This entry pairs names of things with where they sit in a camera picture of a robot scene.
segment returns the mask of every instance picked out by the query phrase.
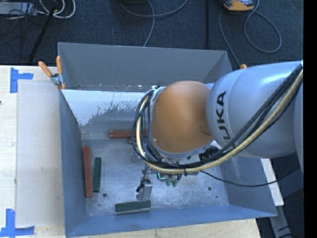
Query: wooden table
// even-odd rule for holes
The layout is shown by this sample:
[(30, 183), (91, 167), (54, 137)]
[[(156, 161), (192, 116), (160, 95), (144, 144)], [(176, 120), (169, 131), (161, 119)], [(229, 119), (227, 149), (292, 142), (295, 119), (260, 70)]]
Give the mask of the wooden table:
[[(0, 66), (0, 228), (5, 224), (5, 210), (16, 209), (17, 93), (10, 93), (10, 68)], [(19, 73), (32, 73), (32, 80), (50, 79), (37, 66), (13, 66)], [(53, 73), (57, 68), (50, 67)], [(25, 237), (65, 237), (63, 225), (38, 226)], [(93, 237), (103, 238), (260, 238), (255, 219), (181, 226), (156, 230), (117, 233)]]

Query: gray bin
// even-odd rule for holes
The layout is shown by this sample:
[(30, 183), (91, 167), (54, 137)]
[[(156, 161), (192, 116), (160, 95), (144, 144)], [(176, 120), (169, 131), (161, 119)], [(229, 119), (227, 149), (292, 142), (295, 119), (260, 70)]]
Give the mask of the gray bin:
[[(131, 161), (128, 139), (109, 139), (110, 130), (130, 130), (138, 101), (152, 85), (179, 80), (215, 82), (232, 71), (225, 51), (59, 43), (66, 90), (60, 122), (67, 237), (166, 228), (277, 215), (268, 186), (240, 187), (206, 174), (183, 176), (177, 187), (153, 183), (152, 207), (117, 214), (116, 203), (136, 201), (145, 163)], [(100, 192), (85, 196), (82, 147), (102, 159)], [(235, 156), (206, 170), (243, 184), (267, 182), (260, 159)]]

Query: green rectangular block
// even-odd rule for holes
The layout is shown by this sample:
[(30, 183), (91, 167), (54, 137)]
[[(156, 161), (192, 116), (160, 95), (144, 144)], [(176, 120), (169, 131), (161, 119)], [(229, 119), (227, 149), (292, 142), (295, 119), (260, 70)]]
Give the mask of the green rectangular block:
[(151, 207), (151, 201), (135, 201), (135, 202), (127, 202), (127, 203), (119, 203), (115, 205), (116, 212), (126, 212), (126, 211), (136, 211), (147, 209)]
[(95, 158), (94, 164), (94, 177), (93, 177), (93, 192), (100, 191), (100, 180), (101, 180), (101, 158)]

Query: blue tape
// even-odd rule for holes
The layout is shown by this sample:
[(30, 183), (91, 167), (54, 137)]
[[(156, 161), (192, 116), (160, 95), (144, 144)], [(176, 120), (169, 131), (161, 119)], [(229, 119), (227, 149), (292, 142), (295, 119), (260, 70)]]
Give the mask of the blue tape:
[(16, 93), (18, 91), (18, 79), (33, 79), (32, 73), (22, 73), (11, 67), (11, 77), (10, 77), (10, 93)]
[(0, 237), (15, 238), (15, 236), (26, 236), (34, 233), (34, 226), (29, 228), (15, 228), (15, 211), (6, 209), (5, 228), (1, 228)]

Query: yellow cable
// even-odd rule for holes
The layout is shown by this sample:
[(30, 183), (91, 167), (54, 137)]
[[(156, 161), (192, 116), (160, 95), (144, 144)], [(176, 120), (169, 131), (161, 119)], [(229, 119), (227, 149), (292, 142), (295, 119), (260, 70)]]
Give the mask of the yellow cable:
[[(261, 124), (261, 126), (253, 132), (248, 138), (246, 138), (243, 142), (241, 142), (237, 147), (235, 147), (233, 150), (231, 150), (230, 153), (226, 154), (225, 156), (219, 158), (216, 161), (206, 163), (204, 165), (201, 165), (199, 167), (195, 168), (188, 168), (188, 169), (165, 169), (165, 168), (160, 168), (152, 163), (149, 163), (146, 161), (146, 163), (154, 170), (157, 170), (159, 172), (163, 172), (166, 174), (182, 174), (182, 173), (195, 173), (204, 169), (208, 169), (211, 167), (214, 167), (216, 165), (219, 165), (226, 160), (230, 159), (234, 155), (238, 154), (240, 151), (242, 151), (244, 148), (246, 148), (250, 143), (253, 142), (270, 124), (270, 122), (274, 119), (274, 117), (278, 114), (278, 112), (281, 111), (283, 106), (289, 101), (291, 96), (294, 94), (296, 91), (297, 87), (301, 84), (303, 80), (303, 70), (299, 73), (297, 76), (296, 80), (294, 81), (293, 85), (290, 87), (290, 89), (287, 91), (281, 102), (277, 105), (277, 107), (274, 109), (274, 111), (269, 115), (269, 117)], [(146, 98), (140, 109), (145, 105), (146, 101), (148, 98)], [(143, 152), (142, 144), (141, 144), (141, 139), (140, 139), (140, 124), (141, 124), (141, 118), (138, 118), (137, 124), (136, 124), (136, 141), (137, 141), (137, 146), (143, 156), (145, 156), (145, 153)]]

